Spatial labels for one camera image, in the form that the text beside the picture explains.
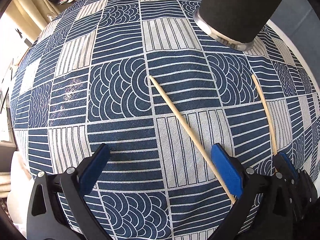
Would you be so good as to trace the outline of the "wooden chopstick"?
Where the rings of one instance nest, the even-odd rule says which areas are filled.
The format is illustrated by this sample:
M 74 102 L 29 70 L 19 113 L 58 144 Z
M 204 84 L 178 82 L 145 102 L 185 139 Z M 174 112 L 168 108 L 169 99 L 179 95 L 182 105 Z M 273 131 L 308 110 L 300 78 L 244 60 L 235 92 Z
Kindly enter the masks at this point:
M 262 88 L 260 86 L 260 83 L 259 83 L 256 75 L 252 74 L 251 78 L 252 78 L 252 80 L 253 80 L 253 82 L 255 84 L 255 87 L 257 89 L 257 93 L 258 93 L 258 95 L 260 97 L 261 103 L 263 105 L 263 108 L 264 108 L 264 111 L 265 111 L 265 114 L 266 114 L 266 117 L 267 117 L 267 122 L 268 122 L 268 127 L 269 127 L 269 132 L 270 132 L 270 139 L 271 139 L 272 154 L 276 155 L 277 154 L 276 135 L 275 135 L 275 132 L 274 132 L 274 126 L 273 126 L 272 117 L 270 115 L 270 111 L 268 109 L 267 102 L 266 102 L 264 94 L 263 94 L 263 90 L 262 90 Z
M 227 194 L 228 198 L 230 199 L 231 204 L 234 204 L 236 202 L 235 197 L 230 193 L 229 189 L 227 188 L 227 185 L 225 184 L 225 182 L 223 181 L 223 178 L 221 177 L 217 168 L 213 164 L 210 156 L 207 154 L 207 152 L 205 151 L 204 147 L 202 146 L 199 138 L 196 136 L 196 133 L 188 125 L 185 118 L 181 115 L 181 113 L 175 107 L 173 102 L 170 100 L 170 98 L 167 96 L 167 94 L 162 89 L 162 87 L 158 84 L 158 82 L 155 80 L 155 78 L 153 76 L 149 75 L 149 79 L 152 82 L 152 84 L 156 87 L 157 91 L 159 92 L 159 94 L 161 95 L 163 100 L 169 106 L 169 108 L 174 113 L 174 115 L 176 116 L 176 118 L 178 119 L 178 121 L 180 122 L 180 124 L 182 125 L 184 130 L 186 131 L 186 133 L 189 135 L 189 137 L 192 140 L 192 142 L 194 143 L 194 145 L 197 147 L 197 149 L 199 150 L 199 152 L 203 156 L 204 160 L 206 161 L 206 163 L 208 164 L 208 166 L 212 170 L 213 174 L 216 176 L 217 180 L 219 181 L 222 188 L 224 189 L 225 193 Z

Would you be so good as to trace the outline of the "grey-blue backdrop cloth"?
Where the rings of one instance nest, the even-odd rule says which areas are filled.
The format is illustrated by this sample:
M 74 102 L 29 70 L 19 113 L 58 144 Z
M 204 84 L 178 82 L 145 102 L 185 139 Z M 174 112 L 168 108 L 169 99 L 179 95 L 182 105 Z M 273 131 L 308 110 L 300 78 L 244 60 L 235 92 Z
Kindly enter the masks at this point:
M 271 21 L 295 45 L 319 83 L 319 0 L 282 0 Z

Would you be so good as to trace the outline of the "black utensil holder cup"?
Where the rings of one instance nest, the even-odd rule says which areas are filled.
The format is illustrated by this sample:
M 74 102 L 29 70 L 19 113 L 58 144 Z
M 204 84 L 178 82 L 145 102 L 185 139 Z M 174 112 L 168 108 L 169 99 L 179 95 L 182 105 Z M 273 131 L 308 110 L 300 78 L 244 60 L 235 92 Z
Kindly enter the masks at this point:
M 197 26 L 217 42 L 248 51 L 282 0 L 202 0 L 193 13 Z

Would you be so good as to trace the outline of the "blue white patterned tablecloth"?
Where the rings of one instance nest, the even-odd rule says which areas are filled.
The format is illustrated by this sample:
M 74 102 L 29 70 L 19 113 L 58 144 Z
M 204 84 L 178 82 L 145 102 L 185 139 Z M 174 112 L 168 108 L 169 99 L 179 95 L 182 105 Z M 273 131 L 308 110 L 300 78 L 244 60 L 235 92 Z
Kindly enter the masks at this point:
M 14 76 L 14 132 L 31 174 L 77 166 L 100 144 L 111 157 L 85 197 L 114 239 L 205 239 L 231 202 L 149 80 L 210 151 L 275 168 L 277 149 L 319 177 L 319 95 L 294 52 L 265 25 L 236 51 L 193 20 L 201 0 L 78 0 L 50 22 Z

